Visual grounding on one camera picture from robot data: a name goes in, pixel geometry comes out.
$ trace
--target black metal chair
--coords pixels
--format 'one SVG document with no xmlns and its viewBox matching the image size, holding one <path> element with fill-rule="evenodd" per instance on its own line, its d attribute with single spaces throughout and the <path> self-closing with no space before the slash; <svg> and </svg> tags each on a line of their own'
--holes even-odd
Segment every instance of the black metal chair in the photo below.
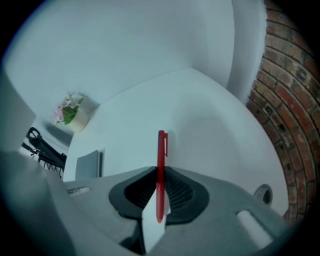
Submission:
<svg viewBox="0 0 320 256">
<path fill-rule="evenodd" d="M 34 127 L 29 129 L 26 137 L 34 148 L 31 148 L 24 142 L 22 143 L 22 147 L 31 152 L 31 155 L 38 155 L 38 162 L 43 162 L 44 168 L 47 167 L 49 170 L 59 173 L 62 178 L 67 156 L 63 153 L 60 154 L 51 147 Z"/>
</svg>

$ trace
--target red pen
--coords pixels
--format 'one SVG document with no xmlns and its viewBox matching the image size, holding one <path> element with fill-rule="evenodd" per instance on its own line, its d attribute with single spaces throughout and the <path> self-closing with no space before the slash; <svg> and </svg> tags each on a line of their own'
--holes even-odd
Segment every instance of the red pen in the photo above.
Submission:
<svg viewBox="0 0 320 256">
<path fill-rule="evenodd" d="M 161 223 L 165 213 L 165 157 L 168 156 L 168 133 L 158 132 L 158 160 L 156 181 L 156 220 Z"/>
</svg>

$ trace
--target white cylinder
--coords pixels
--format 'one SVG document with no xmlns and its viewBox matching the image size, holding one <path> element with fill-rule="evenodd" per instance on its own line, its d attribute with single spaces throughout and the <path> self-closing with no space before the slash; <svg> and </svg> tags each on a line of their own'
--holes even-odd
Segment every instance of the white cylinder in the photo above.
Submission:
<svg viewBox="0 0 320 256">
<path fill-rule="evenodd" d="M 75 133 L 80 133 L 86 127 L 88 121 L 89 116 L 85 112 L 78 111 L 68 127 Z"/>
</svg>

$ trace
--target potted plant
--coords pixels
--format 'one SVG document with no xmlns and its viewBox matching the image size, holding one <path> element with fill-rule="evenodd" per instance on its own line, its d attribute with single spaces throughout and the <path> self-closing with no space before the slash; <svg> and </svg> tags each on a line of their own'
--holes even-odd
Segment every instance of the potted plant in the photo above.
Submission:
<svg viewBox="0 0 320 256">
<path fill-rule="evenodd" d="M 84 98 L 74 97 L 74 92 L 67 93 L 64 100 L 56 107 L 54 121 L 56 124 L 65 124 L 76 133 L 81 132 L 89 121 L 89 116 L 79 110 Z"/>
</svg>

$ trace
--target gray plastic device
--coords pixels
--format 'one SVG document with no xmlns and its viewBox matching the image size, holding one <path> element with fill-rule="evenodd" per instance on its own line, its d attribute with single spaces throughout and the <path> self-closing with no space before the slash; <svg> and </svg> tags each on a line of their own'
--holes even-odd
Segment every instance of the gray plastic device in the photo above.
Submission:
<svg viewBox="0 0 320 256">
<path fill-rule="evenodd" d="M 135 239 L 139 220 L 123 216 L 111 203 L 110 191 L 150 167 L 62 182 L 57 173 L 18 153 L 2 154 L 0 163 L 4 167 L 0 187 L 7 208 L 47 255 L 137 255 L 128 249 L 134 245 L 128 244 Z M 207 204 L 191 221 L 168 224 L 148 255 L 256 253 L 259 248 L 237 218 L 243 210 L 249 211 L 272 239 L 287 230 L 279 215 L 242 188 L 188 170 L 173 168 L 175 172 L 205 188 Z"/>
</svg>

